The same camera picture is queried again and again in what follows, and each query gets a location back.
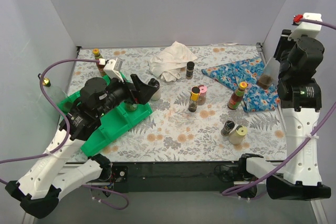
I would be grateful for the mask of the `black-cap white powder bottle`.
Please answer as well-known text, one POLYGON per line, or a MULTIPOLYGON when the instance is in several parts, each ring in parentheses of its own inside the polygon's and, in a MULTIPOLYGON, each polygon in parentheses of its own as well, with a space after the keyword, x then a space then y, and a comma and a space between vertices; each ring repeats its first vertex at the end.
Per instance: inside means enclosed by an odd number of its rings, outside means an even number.
POLYGON ((157 87, 157 91, 155 92, 154 95, 152 95, 151 100, 152 101, 159 100, 161 98, 160 83, 156 79, 151 78, 148 84, 157 87))

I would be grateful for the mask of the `small black-cap spice jar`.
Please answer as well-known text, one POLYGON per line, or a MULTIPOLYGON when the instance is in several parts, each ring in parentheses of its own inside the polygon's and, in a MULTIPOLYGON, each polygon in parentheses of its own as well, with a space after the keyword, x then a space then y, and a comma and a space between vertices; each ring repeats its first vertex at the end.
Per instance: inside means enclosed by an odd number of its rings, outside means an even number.
POLYGON ((136 111, 137 108, 138 108, 138 105, 136 103, 135 104, 125 103, 125 109, 127 111, 133 112, 133 111, 136 111))

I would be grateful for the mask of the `square jar dark sauce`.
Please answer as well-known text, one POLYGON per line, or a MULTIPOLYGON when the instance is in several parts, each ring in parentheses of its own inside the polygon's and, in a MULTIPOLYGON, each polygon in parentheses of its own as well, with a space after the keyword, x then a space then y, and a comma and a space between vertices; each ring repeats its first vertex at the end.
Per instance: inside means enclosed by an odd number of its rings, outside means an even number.
POLYGON ((257 80, 257 85, 264 90, 269 89, 278 80, 278 71, 279 62, 275 58, 270 58, 257 80))

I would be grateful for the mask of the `gold-cap pepper grinder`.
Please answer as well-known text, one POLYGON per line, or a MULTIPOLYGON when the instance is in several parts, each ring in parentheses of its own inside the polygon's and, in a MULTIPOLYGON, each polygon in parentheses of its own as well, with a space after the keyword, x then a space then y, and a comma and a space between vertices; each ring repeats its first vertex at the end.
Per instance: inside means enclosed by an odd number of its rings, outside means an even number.
POLYGON ((190 92, 190 101, 188 105, 188 110, 190 112, 195 112, 197 110, 198 106, 198 100, 199 100, 199 95, 200 94, 200 89, 197 86, 192 87, 191 92, 190 92))

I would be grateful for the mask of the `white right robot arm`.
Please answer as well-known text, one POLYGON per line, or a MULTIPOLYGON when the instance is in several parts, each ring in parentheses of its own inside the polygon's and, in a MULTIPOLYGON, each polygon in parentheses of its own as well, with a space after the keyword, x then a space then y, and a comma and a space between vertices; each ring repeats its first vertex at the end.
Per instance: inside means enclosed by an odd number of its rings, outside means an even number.
POLYGON ((324 46, 306 31, 298 37, 284 29, 274 54, 280 63, 278 95, 286 128, 287 158, 277 167, 260 155, 244 154, 238 176, 266 183, 272 199, 319 200, 331 197, 324 185, 317 159, 317 130, 322 108, 321 88, 313 78, 323 60, 324 46))

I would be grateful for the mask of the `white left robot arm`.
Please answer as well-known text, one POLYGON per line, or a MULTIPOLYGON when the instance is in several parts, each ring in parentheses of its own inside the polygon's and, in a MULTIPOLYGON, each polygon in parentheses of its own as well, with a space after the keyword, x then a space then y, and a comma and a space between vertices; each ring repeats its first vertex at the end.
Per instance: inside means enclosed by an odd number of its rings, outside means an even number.
POLYGON ((159 90, 160 84, 154 78, 147 84, 135 74, 131 79, 127 82, 112 78, 106 82, 96 77, 86 81, 42 157, 23 177, 5 186, 26 213, 45 218, 71 191, 91 180, 106 182, 111 178, 112 164, 101 154, 90 156, 73 172, 60 175, 59 171, 101 126, 104 115, 122 102, 145 105, 159 90))

